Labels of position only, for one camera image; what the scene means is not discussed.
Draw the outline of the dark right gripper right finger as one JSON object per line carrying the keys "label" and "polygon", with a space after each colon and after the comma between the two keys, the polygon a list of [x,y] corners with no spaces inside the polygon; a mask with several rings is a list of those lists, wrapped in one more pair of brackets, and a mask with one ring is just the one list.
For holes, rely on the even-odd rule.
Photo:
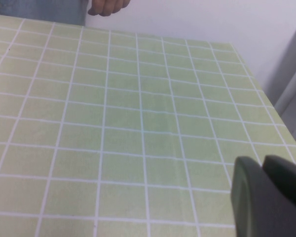
{"label": "dark right gripper right finger", "polygon": [[276,155],[266,155],[262,169],[282,195],[296,206],[296,164]]}

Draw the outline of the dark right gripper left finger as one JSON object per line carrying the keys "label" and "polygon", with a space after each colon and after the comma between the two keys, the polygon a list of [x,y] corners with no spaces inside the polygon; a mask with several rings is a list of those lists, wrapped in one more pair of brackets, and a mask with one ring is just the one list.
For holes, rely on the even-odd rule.
{"label": "dark right gripper left finger", "polygon": [[250,157],[235,160],[231,203],[238,237],[296,237],[296,206]]}

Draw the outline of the person's left hand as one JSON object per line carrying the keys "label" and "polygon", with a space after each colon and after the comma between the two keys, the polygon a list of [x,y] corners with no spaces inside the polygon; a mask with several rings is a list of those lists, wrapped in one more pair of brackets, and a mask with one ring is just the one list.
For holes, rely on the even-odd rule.
{"label": "person's left hand", "polygon": [[130,0],[92,0],[87,13],[91,16],[107,17],[126,8],[129,3]]}

